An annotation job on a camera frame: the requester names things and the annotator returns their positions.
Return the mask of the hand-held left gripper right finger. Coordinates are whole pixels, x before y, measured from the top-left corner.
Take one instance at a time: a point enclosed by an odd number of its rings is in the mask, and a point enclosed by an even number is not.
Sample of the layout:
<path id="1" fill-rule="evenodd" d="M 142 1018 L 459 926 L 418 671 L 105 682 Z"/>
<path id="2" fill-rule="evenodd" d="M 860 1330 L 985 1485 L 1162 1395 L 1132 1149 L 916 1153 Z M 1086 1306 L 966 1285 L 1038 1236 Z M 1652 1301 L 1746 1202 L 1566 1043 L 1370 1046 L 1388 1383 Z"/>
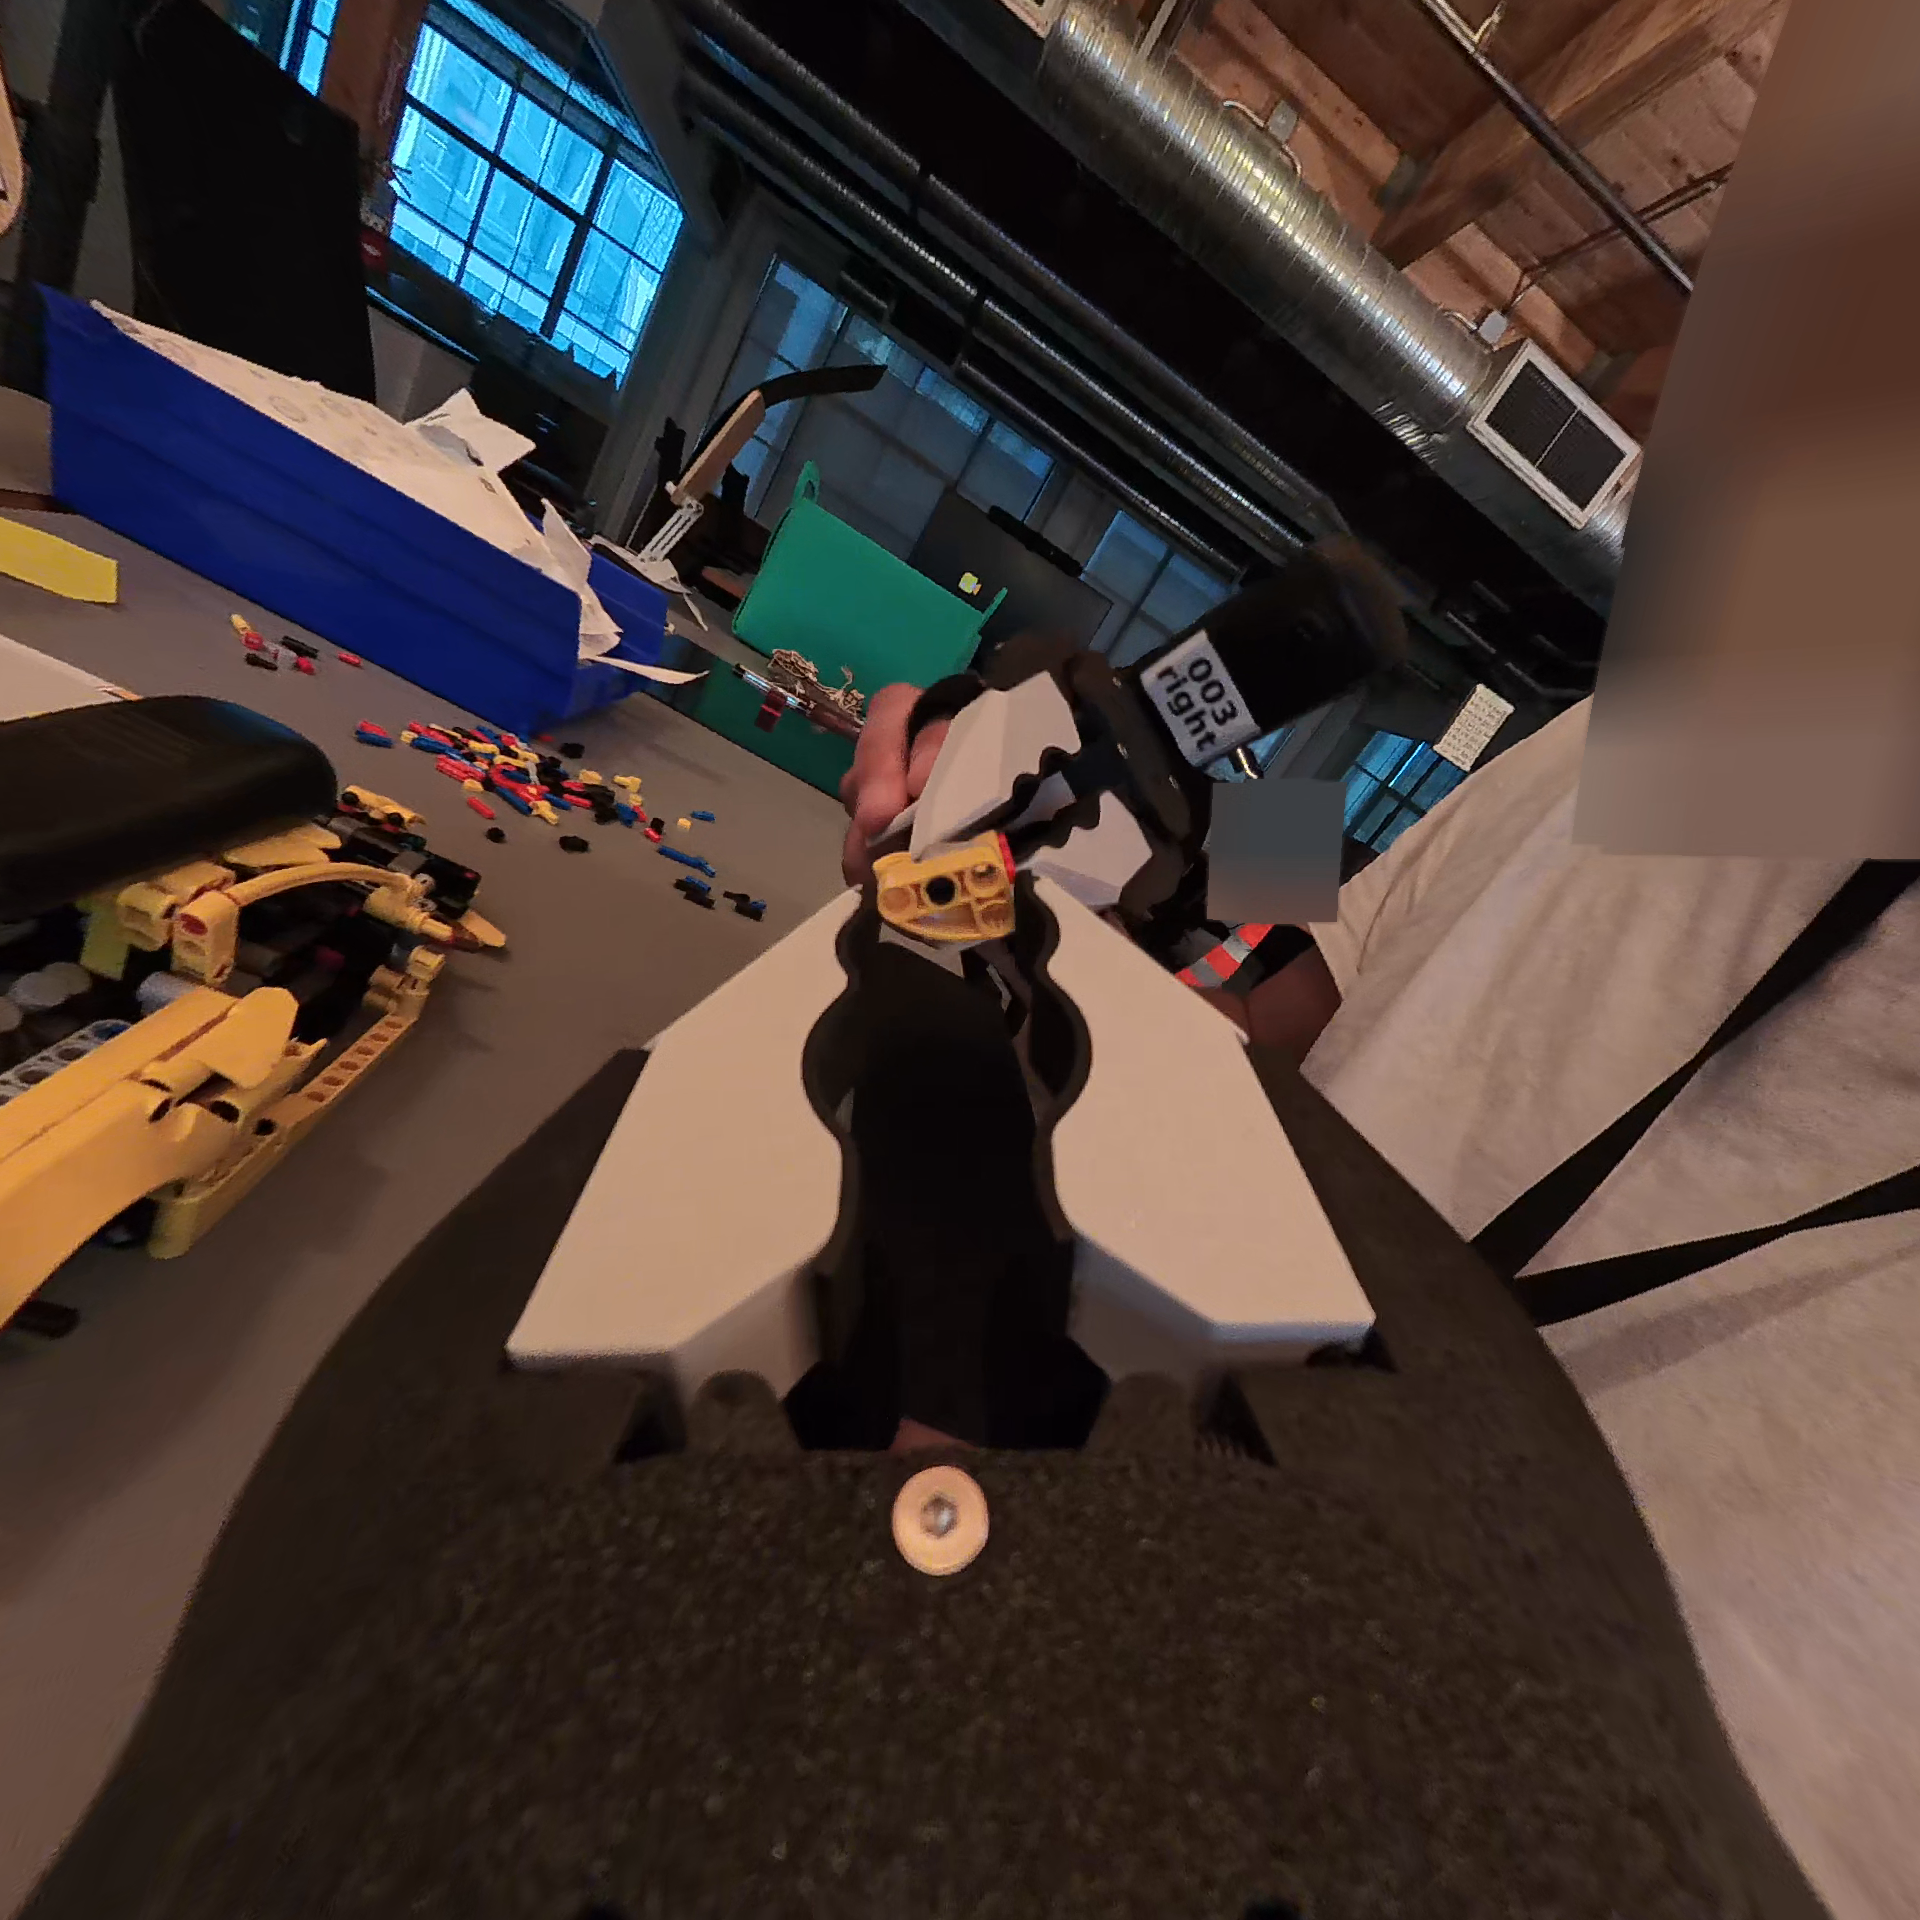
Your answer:
<path id="1" fill-rule="evenodd" d="M 1054 879 L 1038 903 L 1059 933 L 1047 980 L 1090 1043 L 1050 1138 L 1073 1339 L 1111 1381 L 1359 1346 L 1374 1307 L 1236 1028 Z"/>

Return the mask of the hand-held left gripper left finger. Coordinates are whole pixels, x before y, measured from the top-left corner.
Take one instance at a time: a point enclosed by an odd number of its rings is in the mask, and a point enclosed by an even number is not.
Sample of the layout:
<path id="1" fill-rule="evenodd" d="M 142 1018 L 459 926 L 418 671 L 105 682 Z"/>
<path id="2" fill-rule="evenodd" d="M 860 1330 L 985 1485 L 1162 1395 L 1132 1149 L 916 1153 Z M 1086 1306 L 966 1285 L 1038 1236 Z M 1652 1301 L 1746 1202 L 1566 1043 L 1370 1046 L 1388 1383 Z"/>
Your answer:
<path id="1" fill-rule="evenodd" d="M 607 1365 L 792 1388 L 818 1358 L 808 1273 L 841 1209 L 841 1146 L 803 1049 L 849 985 L 843 891 L 655 1035 L 507 1339 L 519 1369 Z"/>

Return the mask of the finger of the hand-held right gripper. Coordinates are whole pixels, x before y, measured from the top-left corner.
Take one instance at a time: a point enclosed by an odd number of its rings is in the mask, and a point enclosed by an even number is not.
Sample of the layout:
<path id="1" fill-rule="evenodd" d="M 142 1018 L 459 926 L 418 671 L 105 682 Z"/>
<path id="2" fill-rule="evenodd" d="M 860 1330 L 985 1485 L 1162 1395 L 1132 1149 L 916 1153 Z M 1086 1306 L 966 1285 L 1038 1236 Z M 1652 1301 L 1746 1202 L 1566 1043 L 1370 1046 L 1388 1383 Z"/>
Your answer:
<path id="1" fill-rule="evenodd" d="M 915 803 L 910 855 L 974 838 L 1015 797 L 1017 781 L 1043 778 L 1047 753 L 1074 756 L 1082 748 L 1073 708 L 1050 671 L 982 692 L 952 719 Z"/>
<path id="2" fill-rule="evenodd" d="M 1132 812 L 1102 809 L 1092 828 L 1073 828 L 1063 846 L 1034 853 L 1027 874 L 1050 879 L 1086 909 L 1108 914 L 1153 855 Z"/>

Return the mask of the small yellow curved panel brick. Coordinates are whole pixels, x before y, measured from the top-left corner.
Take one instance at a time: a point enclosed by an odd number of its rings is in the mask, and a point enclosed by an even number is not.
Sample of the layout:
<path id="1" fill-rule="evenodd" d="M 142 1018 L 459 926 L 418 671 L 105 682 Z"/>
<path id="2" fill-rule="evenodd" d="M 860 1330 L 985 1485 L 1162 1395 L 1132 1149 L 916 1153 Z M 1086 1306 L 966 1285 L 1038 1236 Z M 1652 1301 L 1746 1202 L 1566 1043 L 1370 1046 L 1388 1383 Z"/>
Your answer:
<path id="1" fill-rule="evenodd" d="M 1017 926 L 1017 865 L 1002 831 L 874 861 L 880 922 L 921 943 L 1000 941 Z"/>

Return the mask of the grey desk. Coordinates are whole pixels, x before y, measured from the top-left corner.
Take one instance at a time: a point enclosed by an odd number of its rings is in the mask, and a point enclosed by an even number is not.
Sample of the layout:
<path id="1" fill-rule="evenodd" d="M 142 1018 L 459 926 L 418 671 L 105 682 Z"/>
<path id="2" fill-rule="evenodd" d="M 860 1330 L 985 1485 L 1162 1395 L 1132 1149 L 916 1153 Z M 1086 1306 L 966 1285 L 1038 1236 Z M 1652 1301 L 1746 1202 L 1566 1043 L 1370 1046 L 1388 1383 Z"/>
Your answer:
<path id="1" fill-rule="evenodd" d="M 327 646 L 315 677 L 242 665 L 231 615 L 290 618 L 207 582 L 49 500 L 6 513 L 116 557 L 112 609 L 6 581 L 6 635 L 136 692 L 209 692 L 313 738 L 347 781 L 423 812 L 430 844 L 482 874 L 502 956 L 464 956 L 418 1031 L 190 1255 L 87 1250 L 55 1295 L 59 1341 L 6 1339 L 2 1900 L 18 1908 L 112 1774 L 231 1502 L 282 1414 L 396 1261 L 614 1051 L 650 1039 L 823 906 L 843 812 L 670 705 L 635 695 L 569 737 L 638 775 L 667 820 L 707 809 L 692 851 L 764 923 L 687 906 L 641 831 L 571 855 L 535 823 L 502 846 L 428 756 L 367 750 L 364 719 L 471 722 Z"/>

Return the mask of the white air vent grille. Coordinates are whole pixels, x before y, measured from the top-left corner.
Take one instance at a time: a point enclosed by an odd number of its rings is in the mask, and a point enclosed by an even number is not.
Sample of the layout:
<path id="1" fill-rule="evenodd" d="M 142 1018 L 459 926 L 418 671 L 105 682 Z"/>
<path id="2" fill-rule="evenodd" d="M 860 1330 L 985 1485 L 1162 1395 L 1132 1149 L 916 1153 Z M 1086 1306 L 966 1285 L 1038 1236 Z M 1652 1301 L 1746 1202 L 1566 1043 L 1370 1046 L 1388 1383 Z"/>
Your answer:
<path id="1" fill-rule="evenodd" d="M 1535 340 L 1497 356 L 1472 439 L 1568 526 L 1585 529 L 1632 479 L 1641 446 Z"/>

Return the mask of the wide paned window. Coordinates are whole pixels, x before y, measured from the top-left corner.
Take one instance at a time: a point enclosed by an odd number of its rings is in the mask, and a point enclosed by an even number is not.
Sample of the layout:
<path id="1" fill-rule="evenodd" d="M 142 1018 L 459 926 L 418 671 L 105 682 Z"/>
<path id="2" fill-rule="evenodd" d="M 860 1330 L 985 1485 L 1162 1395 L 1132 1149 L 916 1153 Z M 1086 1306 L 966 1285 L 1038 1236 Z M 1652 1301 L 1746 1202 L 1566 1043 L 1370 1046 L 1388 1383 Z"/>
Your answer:
<path id="1" fill-rule="evenodd" d="M 1000 407 L 779 259 L 761 281 L 729 382 L 871 363 L 866 394 L 768 413 L 736 467 L 747 514 L 777 526 L 804 469 L 817 502 L 946 599 L 1003 597 L 979 641 L 1068 629 L 1132 665 L 1230 594 L 1241 567 L 1191 546 L 1108 486 L 1036 419 Z"/>

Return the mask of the yellow brick toy car model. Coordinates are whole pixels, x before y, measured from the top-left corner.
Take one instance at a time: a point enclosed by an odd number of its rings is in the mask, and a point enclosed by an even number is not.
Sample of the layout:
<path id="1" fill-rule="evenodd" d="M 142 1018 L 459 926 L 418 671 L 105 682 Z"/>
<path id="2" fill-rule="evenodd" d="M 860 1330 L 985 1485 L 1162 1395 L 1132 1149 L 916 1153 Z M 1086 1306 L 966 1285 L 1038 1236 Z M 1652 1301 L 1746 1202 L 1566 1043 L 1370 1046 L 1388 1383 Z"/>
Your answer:
<path id="1" fill-rule="evenodd" d="M 17 930 L 6 971 L 6 1330 L 91 1241 L 185 1255 L 416 1031 L 446 962 L 497 953 L 481 876 L 414 809 L 329 813 Z"/>

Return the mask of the person's white shirt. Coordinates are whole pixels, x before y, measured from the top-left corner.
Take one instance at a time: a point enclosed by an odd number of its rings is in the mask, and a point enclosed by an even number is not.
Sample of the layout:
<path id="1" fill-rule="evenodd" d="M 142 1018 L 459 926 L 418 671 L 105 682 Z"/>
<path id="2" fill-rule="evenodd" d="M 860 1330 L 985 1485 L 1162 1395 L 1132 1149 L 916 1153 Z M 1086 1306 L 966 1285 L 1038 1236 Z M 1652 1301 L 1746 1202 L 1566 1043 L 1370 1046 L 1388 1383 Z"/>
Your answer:
<path id="1" fill-rule="evenodd" d="M 1842 865 L 1572 836 L 1590 705 L 1415 823 L 1314 939 L 1303 1074 L 1462 1235 L 1697 1051 Z M 1539 1271 L 1752 1233 L 1916 1165 L 1919 907 L 1711 1063 Z M 1550 1329 L 1719 1714 L 1833 1915 L 1919 1908 L 1916 1213 L 1799 1233 Z"/>

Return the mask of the black foam capsule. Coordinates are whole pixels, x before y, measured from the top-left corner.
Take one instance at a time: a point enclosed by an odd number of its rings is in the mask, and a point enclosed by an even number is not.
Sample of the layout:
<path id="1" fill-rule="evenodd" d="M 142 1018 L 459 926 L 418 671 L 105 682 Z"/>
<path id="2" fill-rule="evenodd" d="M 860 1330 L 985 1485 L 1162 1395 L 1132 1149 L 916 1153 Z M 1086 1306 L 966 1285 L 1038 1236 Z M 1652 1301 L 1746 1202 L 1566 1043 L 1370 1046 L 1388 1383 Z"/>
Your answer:
<path id="1" fill-rule="evenodd" d="M 322 748 L 254 708 L 161 695 L 2 725 L 2 922 L 332 812 Z"/>

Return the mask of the large paned window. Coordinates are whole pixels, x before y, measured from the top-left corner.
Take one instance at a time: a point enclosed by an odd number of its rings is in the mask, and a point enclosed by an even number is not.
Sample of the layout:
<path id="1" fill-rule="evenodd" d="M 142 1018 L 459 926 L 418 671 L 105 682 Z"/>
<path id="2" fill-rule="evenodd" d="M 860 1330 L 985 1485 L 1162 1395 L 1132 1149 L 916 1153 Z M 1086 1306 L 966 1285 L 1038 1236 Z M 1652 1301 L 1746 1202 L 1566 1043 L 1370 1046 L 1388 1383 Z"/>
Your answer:
<path id="1" fill-rule="evenodd" d="M 446 345 L 620 386 L 683 225 L 594 33 L 563 4 L 434 2 L 370 203 L 376 307 Z"/>

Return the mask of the building instruction booklet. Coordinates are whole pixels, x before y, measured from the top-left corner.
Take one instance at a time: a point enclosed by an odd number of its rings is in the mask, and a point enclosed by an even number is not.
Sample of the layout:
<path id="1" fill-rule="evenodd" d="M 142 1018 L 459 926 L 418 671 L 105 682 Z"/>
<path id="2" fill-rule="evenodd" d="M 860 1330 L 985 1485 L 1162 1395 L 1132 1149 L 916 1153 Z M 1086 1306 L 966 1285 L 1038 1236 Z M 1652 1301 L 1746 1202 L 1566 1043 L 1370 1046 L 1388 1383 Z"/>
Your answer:
<path id="1" fill-rule="evenodd" d="M 89 706 L 130 705 L 138 695 L 10 635 L 0 637 L 0 719 L 6 725 Z"/>

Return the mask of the yellow paper scrap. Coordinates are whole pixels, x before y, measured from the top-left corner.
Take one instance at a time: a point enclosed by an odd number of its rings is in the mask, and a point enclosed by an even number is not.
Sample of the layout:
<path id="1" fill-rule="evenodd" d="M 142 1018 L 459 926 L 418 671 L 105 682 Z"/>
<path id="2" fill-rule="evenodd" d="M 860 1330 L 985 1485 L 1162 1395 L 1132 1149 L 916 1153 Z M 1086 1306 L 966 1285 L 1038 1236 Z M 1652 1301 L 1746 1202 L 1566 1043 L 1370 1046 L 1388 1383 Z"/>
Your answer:
<path id="1" fill-rule="evenodd" d="M 119 603 L 119 567 L 38 523 L 0 519 L 2 577 L 84 605 Z"/>

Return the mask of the black monitor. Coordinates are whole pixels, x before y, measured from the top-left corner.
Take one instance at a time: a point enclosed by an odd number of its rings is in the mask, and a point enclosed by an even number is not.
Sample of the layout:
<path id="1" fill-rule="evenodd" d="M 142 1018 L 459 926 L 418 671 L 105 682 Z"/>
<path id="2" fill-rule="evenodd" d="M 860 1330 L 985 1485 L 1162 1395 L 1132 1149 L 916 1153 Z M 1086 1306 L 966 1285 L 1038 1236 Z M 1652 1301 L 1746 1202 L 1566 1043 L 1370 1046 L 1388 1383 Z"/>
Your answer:
<path id="1" fill-rule="evenodd" d="M 136 317 L 372 399 L 355 124 L 202 2 L 130 4 L 112 107 Z"/>

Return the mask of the silver ventilation duct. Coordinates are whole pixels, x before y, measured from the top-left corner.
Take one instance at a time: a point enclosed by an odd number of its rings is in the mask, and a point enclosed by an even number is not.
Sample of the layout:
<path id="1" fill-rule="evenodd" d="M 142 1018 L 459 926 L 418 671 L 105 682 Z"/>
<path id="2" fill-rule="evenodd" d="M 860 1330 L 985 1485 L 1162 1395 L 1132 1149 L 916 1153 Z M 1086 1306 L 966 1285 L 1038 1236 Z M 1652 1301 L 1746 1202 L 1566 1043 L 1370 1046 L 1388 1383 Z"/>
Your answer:
<path id="1" fill-rule="evenodd" d="M 1059 4 L 1034 74 L 1038 114 L 1105 186 L 1241 299 L 1396 443 L 1604 615 L 1631 492 L 1585 526 L 1474 439 L 1520 349 L 1497 351 L 1346 221 L 1279 145 L 1176 63 L 1135 45 L 1113 4 Z"/>

